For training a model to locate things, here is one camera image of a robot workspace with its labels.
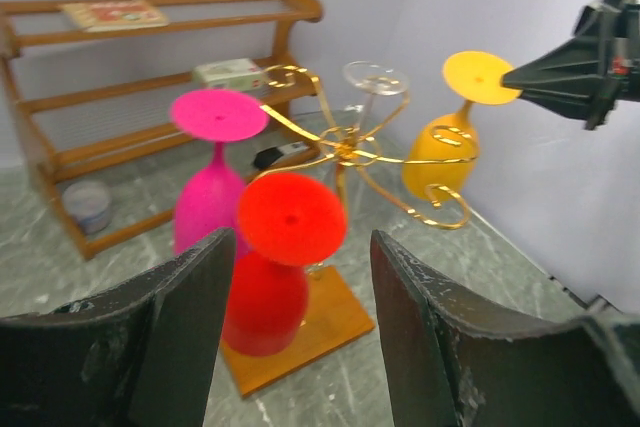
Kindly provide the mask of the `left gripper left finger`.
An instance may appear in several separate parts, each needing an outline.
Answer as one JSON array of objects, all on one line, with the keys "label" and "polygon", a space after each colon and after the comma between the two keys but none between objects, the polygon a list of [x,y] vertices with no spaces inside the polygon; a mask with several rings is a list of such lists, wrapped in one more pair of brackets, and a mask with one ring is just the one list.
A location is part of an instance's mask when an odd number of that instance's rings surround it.
[{"label": "left gripper left finger", "polygon": [[200,426],[236,254],[221,228],[91,297],[1,321],[5,426]]}]

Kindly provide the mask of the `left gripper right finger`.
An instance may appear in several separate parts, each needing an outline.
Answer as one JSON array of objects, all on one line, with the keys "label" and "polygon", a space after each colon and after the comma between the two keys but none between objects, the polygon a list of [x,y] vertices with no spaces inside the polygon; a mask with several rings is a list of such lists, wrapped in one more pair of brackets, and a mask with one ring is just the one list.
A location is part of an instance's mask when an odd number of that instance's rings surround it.
[{"label": "left gripper right finger", "polygon": [[398,426],[635,426],[639,319],[552,322],[497,304],[370,240],[381,349]]}]

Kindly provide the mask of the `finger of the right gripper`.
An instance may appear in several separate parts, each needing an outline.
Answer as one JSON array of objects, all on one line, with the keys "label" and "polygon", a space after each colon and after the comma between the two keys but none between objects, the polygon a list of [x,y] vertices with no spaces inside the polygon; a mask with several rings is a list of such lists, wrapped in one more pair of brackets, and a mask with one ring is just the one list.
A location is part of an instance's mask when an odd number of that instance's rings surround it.
[{"label": "finger of the right gripper", "polygon": [[506,73],[501,82],[523,92],[592,92],[606,73],[607,55],[608,43],[597,36],[573,37]]},{"label": "finger of the right gripper", "polygon": [[591,82],[572,92],[526,86],[521,88],[520,98],[561,117],[584,122],[604,122],[605,112],[592,105],[601,84],[601,81]]}]

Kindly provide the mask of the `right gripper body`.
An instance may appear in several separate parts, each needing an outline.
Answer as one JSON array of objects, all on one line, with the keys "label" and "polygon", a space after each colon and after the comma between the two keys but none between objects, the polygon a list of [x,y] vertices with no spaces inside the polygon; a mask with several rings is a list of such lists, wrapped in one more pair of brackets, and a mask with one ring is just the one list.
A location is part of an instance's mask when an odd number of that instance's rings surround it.
[{"label": "right gripper body", "polygon": [[595,130],[603,125],[608,113],[615,107],[622,91],[623,74],[615,72],[615,39],[619,21],[623,18],[629,0],[594,0],[581,11],[574,35],[597,39],[596,73],[600,78],[588,108],[584,128]]}]

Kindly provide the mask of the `yellow wine glass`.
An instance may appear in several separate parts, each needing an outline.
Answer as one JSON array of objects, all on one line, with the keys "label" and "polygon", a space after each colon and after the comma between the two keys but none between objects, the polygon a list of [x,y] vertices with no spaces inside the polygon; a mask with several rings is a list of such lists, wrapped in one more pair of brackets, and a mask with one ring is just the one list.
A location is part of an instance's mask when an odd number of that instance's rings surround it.
[{"label": "yellow wine glass", "polygon": [[463,105],[431,121],[414,140],[402,170],[411,194],[426,200],[427,188],[434,184],[461,191],[479,153],[471,108],[504,105],[519,97],[518,89],[502,85],[503,76],[512,70],[503,58],[483,51],[458,52],[445,61],[443,78],[463,98]]}]

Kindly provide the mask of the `pink wine glass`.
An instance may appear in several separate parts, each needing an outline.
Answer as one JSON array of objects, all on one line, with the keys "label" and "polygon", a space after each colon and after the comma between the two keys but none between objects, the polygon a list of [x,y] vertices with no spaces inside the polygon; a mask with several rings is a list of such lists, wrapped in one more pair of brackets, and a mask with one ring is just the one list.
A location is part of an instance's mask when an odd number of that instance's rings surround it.
[{"label": "pink wine glass", "polygon": [[225,147],[261,133],[268,115],[253,96],[206,88],[179,96],[170,118],[182,132],[213,146],[212,159],[189,179],[174,208],[174,252],[179,254],[219,228],[237,228],[246,182],[227,163]]}]

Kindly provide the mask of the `red wine glass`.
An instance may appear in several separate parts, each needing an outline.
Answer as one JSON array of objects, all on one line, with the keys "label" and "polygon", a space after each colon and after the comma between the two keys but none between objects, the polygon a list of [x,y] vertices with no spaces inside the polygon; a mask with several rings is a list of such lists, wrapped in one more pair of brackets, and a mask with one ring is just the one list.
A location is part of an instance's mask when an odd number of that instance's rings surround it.
[{"label": "red wine glass", "polygon": [[237,221],[249,251],[235,263],[222,337],[240,354],[273,355],[299,330],[309,303],[305,268],[342,245],[346,214],[326,185],[285,172],[246,188]]}]

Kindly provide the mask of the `frosted clear tall glass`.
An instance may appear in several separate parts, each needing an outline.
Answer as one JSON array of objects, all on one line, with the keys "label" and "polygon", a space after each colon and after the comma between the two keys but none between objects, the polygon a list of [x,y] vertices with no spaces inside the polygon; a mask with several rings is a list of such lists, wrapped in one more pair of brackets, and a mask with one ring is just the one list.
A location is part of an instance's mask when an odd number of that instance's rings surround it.
[{"label": "frosted clear tall glass", "polygon": [[374,62],[350,62],[343,67],[343,74],[348,83],[366,94],[360,121],[370,113],[376,96],[399,95],[409,88],[409,79],[404,73]]}]

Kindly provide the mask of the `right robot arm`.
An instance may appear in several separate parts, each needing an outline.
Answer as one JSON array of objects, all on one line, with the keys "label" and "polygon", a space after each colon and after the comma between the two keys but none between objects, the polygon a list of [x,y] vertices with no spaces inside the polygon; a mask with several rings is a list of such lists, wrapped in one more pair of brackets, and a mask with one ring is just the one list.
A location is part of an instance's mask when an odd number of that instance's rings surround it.
[{"label": "right robot arm", "polygon": [[619,100],[639,100],[639,0],[594,0],[572,37],[501,78],[519,98],[595,130]]}]

